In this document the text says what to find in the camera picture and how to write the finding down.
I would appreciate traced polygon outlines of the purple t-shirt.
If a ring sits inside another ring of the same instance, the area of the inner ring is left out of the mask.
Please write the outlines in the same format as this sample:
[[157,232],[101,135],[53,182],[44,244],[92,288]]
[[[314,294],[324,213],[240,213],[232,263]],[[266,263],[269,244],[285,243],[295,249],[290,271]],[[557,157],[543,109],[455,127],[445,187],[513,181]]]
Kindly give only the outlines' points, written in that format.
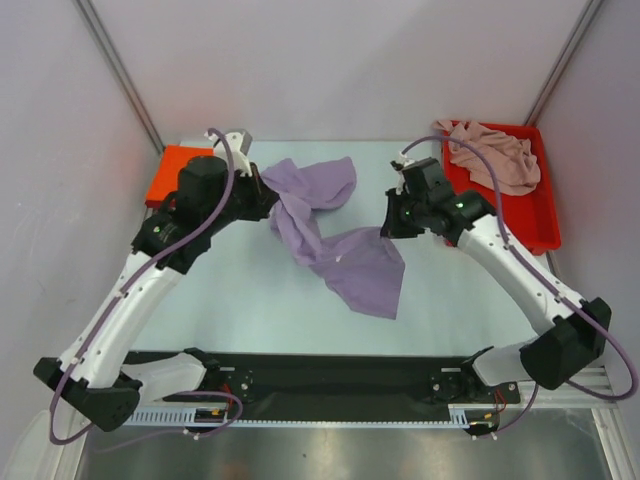
[[318,212],[334,211],[351,198],[357,174],[349,157],[298,167],[287,158],[262,173],[279,195],[269,222],[296,264],[323,279],[354,312],[397,318],[405,262],[378,227],[361,227],[324,236]]

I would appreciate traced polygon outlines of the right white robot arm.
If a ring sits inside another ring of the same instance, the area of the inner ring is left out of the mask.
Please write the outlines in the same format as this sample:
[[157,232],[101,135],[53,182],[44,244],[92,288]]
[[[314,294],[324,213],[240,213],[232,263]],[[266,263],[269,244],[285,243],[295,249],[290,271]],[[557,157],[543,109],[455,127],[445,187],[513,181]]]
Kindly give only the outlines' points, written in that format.
[[612,312],[601,298],[585,300],[548,271],[500,223],[496,209],[479,192],[457,194],[439,162],[394,161],[397,187],[387,190],[381,228],[390,239],[426,232],[443,237],[481,265],[515,301],[535,335],[507,347],[488,347],[468,358],[463,393],[484,401],[497,385],[532,380],[555,390],[598,359]]

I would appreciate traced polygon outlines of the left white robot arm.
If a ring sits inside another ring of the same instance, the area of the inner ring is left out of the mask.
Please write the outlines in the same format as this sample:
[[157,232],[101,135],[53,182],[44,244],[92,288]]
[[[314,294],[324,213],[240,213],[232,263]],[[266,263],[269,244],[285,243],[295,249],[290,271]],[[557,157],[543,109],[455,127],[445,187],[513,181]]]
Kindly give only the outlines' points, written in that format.
[[147,220],[132,243],[119,280],[90,324],[59,357],[43,357],[34,375],[104,432],[122,426],[141,403],[182,396],[213,398],[223,384],[220,364],[197,348],[129,365],[134,340],[161,300],[236,220],[268,217],[278,195],[248,172],[228,171],[217,156],[196,156],[178,174],[178,187]]

